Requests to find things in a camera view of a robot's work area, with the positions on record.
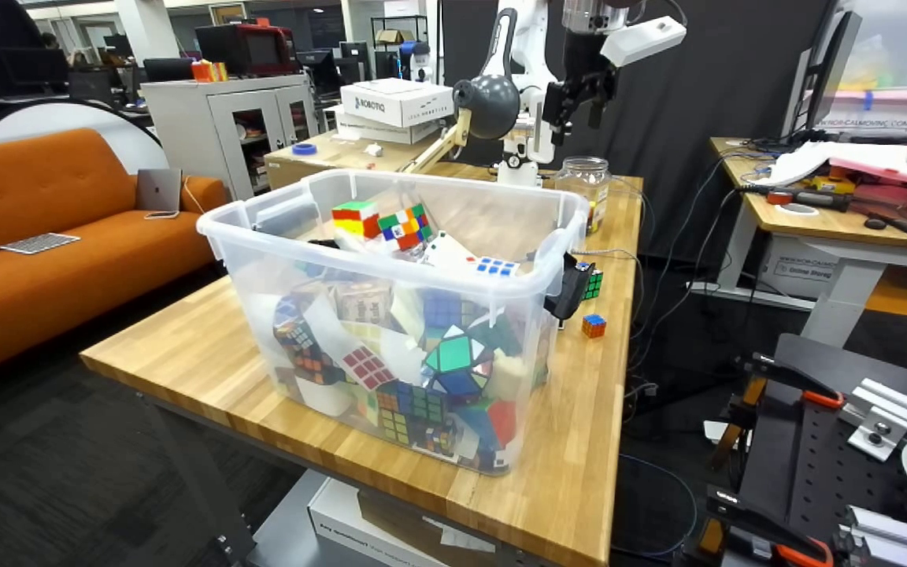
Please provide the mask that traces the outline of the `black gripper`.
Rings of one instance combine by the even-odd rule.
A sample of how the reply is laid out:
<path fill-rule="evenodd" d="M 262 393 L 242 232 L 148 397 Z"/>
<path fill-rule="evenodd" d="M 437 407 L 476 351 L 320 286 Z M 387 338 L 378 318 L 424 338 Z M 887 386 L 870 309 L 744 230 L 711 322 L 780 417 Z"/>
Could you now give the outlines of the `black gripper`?
<path fill-rule="evenodd" d="M 587 124 L 601 124 L 603 105 L 616 93 L 616 71 L 601 53 L 601 34 L 566 34 L 562 45 L 562 78 L 545 88 L 542 121 L 555 125 L 557 136 L 573 130 L 573 115 L 587 105 Z"/>

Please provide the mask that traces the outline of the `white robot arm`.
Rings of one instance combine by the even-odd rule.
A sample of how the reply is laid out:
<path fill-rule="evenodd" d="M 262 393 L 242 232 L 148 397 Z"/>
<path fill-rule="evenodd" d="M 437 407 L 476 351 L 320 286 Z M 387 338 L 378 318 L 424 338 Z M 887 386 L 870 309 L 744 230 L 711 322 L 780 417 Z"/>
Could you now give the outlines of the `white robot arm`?
<path fill-rule="evenodd" d="M 520 95 L 515 125 L 505 136 L 509 163 L 551 163 L 570 131 L 576 106 L 587 98 L 603 105 L 615 95 L 615 62 L 601 53 L 626 10 L 606 0 L 562 0 L 562 74 L 547 62 L 547 0 L 498 0 L 509 22 L 494 28 L 484 71 L 507 77 Z"/>

